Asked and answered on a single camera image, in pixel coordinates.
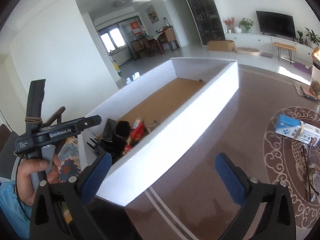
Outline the black rectangular box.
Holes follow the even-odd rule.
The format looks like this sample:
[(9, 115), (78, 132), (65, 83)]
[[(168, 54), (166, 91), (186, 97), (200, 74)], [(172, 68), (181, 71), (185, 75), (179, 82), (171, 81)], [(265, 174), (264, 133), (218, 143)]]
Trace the black rectangular box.
[(114, 131), (116, 129), (116, 120), (108, 118), (101, 135), (101, 142), (112, 142)]

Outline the red foil packet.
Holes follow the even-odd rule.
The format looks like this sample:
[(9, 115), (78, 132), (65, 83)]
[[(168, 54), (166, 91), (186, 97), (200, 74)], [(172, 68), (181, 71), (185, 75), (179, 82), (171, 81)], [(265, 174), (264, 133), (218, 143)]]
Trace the red foil packet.
[(133, 124), (132, 131), (126, 141), (124, 147), (123, 155), (129, 153), (131, 149), (137, 144), (143, 137), (145, 130), (144, 120), (142, 118), (137, 118)]

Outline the blue white ointment box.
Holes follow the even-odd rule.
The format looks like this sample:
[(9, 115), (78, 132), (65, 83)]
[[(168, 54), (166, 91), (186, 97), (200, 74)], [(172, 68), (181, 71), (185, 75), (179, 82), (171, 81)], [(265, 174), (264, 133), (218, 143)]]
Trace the blue white ointment box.
[(278, 116), (275, 132), (312, 147), (319, 143), (318, 127), (282, 114)]

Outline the gold pearl hair claw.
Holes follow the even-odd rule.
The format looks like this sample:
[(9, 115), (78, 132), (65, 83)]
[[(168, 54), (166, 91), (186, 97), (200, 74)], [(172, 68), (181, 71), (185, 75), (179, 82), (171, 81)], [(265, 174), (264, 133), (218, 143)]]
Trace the gold pearl hair claw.
[(151, 122), (146, 125), (146, 129), (151, 133), (155, 128), (159, 126), (159, 118), (155, 117)]

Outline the white cardboard box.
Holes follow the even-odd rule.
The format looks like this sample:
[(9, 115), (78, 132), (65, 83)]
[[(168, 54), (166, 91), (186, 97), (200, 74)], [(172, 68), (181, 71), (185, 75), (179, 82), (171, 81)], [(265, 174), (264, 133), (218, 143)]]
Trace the white cardboard box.
[(90, 115), (99, 126), (78, 137), (80, 163), (95, 161), (89, 142), (107, 119), (158, 126), (112, 165), (97, 195), (127, 206), (169, 170), (199, 139), (239, 89), (238, 63), (213, 58), (172, 58), (102, 102)]

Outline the dining table with chairs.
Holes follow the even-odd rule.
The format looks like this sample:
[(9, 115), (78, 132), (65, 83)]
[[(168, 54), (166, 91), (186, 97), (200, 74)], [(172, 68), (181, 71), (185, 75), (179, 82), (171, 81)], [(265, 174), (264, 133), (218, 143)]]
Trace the dining table with chairs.
[(163, 27), (154, 37), (141, 37), (131, 42), (135, 51), (141, 56), (143, 51), (146, 51), (148, 55), (155, 53), (156, 51), (164, 55), (163, 44), (166, 44), (171, 51), (180, 49), (179, 42), (175, 35), (175, 31), (172, 26)]

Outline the clear jar on tray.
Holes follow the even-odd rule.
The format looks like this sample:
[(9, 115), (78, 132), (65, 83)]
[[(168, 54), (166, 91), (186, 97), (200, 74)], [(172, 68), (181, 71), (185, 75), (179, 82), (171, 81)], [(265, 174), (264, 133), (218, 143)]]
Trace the clear jar on tray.
[(312, 54), (311, 81), (310, 85), (296, 84), (297, 94), (319, 102), (319, 47)]

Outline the brown cardboard carton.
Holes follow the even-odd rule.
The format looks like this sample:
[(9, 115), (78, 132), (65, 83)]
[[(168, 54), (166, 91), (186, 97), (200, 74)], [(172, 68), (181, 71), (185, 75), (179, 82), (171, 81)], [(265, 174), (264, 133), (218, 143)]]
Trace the brown cardboard carton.
[(232, 52), (235, 49), (235, 43), (231, 40), (209, 41), (207, 46), (209, 51)]

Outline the dark display cabinet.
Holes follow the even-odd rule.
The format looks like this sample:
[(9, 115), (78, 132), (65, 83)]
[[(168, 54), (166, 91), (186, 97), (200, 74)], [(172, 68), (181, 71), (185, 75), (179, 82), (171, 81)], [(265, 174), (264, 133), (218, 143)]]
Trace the dark display cabinet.
[(225, 40), (223, 26), (214, 0), (187, 0), (203, 45)]

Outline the white tv cabinet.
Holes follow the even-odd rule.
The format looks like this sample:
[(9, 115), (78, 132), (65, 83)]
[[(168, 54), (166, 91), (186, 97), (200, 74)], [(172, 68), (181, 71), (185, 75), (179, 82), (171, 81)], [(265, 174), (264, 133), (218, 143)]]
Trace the white tv cabinet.
[(278, 48), (274, 46), (274, 42), (285, 44), (295, 47), (296, 51), (292, 53), (295, 59), (312, 62), (312, 48), (283, 38), (247, 33), (226, 33), (225, 38), (234, 41), (237, 47), (255, 48), (261, 51), (272, 51), (275, 53), (278, 52)]

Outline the red flower vase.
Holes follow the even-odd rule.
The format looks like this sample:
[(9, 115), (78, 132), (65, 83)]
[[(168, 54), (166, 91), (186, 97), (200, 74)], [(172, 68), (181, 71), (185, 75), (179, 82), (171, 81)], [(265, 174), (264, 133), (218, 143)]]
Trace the red flower vase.
[(235, 22), (235, 18), (234, 17), (227, 17), (223, 20), (224, 24), (226, 25), (227, 27), (227, 31), (228, 33), (232, 33), (233, 31), (233, 25), (234, 25), (234, 22)]

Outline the green potted plant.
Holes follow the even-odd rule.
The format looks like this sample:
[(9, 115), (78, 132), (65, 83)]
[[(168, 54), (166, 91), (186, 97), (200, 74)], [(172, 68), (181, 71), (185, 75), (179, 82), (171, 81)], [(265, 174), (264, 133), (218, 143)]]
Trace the green potted plant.
[(246, 33), (251, 33), (252, 28), (254, 26), (254, 21), (249, 19), (249, 18), (243, 18), (240, 22), (239, 25), (244, 28)]

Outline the black flat television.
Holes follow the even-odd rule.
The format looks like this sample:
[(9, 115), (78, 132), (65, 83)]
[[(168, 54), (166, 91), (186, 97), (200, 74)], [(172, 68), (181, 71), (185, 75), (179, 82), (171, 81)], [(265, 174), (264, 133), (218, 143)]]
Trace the black flat television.
[(269, 11), (256, 11), (259, 28), (262, 33), (296, 37), (293, 17)]

